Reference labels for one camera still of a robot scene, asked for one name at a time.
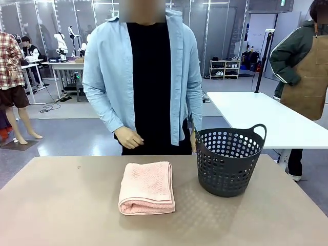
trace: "folded towel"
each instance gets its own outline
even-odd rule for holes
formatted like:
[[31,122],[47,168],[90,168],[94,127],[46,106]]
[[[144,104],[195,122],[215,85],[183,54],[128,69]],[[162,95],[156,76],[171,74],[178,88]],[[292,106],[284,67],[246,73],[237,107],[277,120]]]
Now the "folded towel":
[[174,212],[172,165],[167,161],[127,164],[121,182],[118,209],[125,215]]

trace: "red plaid shirt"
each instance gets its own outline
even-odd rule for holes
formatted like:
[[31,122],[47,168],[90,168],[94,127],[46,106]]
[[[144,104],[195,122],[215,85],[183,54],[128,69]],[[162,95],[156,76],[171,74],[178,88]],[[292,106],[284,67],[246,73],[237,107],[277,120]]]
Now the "red plaid shirt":
[[[22,51],[14,36],[0,32],[0,88],[25,84],[20,58],[23,58]],[[17,79],[13,79],[9,71],[16,72]]]

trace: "brown shorts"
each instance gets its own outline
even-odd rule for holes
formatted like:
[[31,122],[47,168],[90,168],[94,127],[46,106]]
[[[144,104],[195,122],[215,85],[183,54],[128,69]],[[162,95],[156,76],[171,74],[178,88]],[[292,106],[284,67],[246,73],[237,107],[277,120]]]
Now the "brown shorts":
[[25,108],[29,103],[23,86],[11,87],[7,90],[0,89],[0,109],[16,106]]

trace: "gray plastic basket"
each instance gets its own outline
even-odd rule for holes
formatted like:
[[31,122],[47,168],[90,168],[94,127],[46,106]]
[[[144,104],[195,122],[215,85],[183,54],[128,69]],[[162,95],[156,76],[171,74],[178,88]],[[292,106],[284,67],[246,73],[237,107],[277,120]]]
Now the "gray plastic basket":
[[[264,139],[254,132],[263,127]],[[197,132],[198,180],[208,192],[222,197],[243,193],[267,137],[265,125],[249,129],[207,129]]]

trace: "brown apron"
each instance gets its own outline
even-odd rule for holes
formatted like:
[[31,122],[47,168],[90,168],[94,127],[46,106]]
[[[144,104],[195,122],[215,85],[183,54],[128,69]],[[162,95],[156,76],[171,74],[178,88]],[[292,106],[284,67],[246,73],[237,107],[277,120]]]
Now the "brown apron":
[[328,36],[314,36],[312,49],[294,69],[301,81],[295,86],[285,85],[280,102],[308,119],[318,120],[328,87]]

